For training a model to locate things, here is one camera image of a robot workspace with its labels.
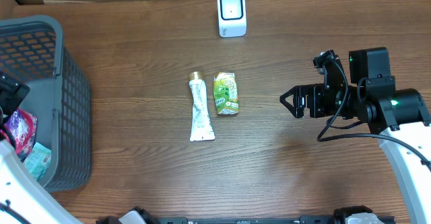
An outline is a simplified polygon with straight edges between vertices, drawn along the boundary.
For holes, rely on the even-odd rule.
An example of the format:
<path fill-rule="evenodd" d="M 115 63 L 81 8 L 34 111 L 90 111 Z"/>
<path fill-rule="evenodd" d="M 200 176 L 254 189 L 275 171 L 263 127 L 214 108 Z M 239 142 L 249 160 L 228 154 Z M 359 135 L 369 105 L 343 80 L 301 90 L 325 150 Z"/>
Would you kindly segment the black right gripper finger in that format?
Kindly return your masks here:
<path fill-rule="evenodd" d="M 292 104 L 287 101 L 287 96 L 281 96 L 279 100 L 280 103 L 283 104 L 295 118 L 303 117 L 303 105 L 301 96 L 294 96 Z"/>
<path fill-rule="evenodd" d="M 289 89 L 286 93 L 282 94 L 279 98 L 281 100 L 286 100 L 290 96 L 295 98 L 297 91 L 298 91 L 298 88 L 299 88 L 298 85 L 294 86 L 293 88 Z"/>

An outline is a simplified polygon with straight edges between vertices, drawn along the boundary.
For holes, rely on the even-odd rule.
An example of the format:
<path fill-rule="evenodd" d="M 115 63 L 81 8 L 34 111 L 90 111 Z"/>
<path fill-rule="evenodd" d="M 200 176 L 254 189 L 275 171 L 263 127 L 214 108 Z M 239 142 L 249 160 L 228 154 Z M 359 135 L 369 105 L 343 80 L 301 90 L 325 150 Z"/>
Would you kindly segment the green juice carton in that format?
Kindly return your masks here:
<path fill-rule="evenodd" d="M 216 73 L 213 80 L 213 94 L 218 114 L 234 115 L 239 113 L 238 88 L 234 73 Z"/>

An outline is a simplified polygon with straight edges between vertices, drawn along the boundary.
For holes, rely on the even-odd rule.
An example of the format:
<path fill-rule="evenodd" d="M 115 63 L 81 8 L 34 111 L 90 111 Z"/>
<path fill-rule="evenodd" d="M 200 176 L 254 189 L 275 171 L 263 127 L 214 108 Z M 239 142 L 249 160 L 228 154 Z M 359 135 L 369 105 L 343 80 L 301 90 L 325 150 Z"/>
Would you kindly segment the white tube gold cap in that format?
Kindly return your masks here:
<path fill-rule="evenodd" d="M 189 73 L 189 87 L 193 98 L 190 141 L 213 141 L 215 133 L 211 124 L 207 104 L 207 87 L 203 74 Z"/>

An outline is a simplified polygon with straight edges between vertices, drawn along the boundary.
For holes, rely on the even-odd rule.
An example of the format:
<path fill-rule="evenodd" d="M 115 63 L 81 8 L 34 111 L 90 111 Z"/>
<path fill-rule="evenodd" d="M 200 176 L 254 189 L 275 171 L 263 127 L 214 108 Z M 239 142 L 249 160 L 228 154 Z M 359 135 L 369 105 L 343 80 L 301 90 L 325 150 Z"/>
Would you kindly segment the teal white snack packet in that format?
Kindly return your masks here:
<path fill-rule="evenodd" d="M 39 181 L 51 164 L 51 150 L 36 142 L 31 153 L 24 160 L 24 167 L 36 181 Z"/>

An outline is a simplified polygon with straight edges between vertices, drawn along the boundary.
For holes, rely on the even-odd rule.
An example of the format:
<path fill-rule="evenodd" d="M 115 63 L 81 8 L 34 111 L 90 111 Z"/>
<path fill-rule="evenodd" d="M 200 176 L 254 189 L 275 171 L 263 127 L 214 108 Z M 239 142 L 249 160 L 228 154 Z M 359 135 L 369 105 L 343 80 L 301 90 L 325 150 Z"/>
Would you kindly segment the purple red snack packet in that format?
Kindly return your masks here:
<path fill-rule="evenodd" d="M 15 140 L 15 152 L 21 160 L 31 153 L 35 142 L 37 117 L 27 111 L 17 109 L 4 124 Z"/>

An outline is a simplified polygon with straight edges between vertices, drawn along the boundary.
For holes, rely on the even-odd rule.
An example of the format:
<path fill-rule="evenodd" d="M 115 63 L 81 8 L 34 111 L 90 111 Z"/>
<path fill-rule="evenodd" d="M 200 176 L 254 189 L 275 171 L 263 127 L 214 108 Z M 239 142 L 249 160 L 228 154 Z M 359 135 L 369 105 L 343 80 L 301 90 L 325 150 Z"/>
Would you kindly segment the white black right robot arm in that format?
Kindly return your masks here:
<path fill-rule="evenodd" d="M 412 223 L 430 222 L 430 111 L 419 93 L 397 89 L 385 47 L 353 50 L 347 75 L 333 50 L 313 58 L 318 84 L 296 85 L 279 98 L 295 118 L 327 119 L 318 142 L 370 138 L 392 167 Z"/>

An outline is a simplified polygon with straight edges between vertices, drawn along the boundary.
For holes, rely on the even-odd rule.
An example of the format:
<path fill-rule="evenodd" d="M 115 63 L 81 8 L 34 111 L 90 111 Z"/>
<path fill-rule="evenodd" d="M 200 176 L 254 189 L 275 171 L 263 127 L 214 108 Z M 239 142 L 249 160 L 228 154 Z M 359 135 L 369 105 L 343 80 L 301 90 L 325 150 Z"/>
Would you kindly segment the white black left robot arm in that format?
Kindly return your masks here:
<path fill-rule="evenodd" d="M 25 169 L 4 127 L 30 88 L 1 73 L 1 222 L 79 223 Z"/>

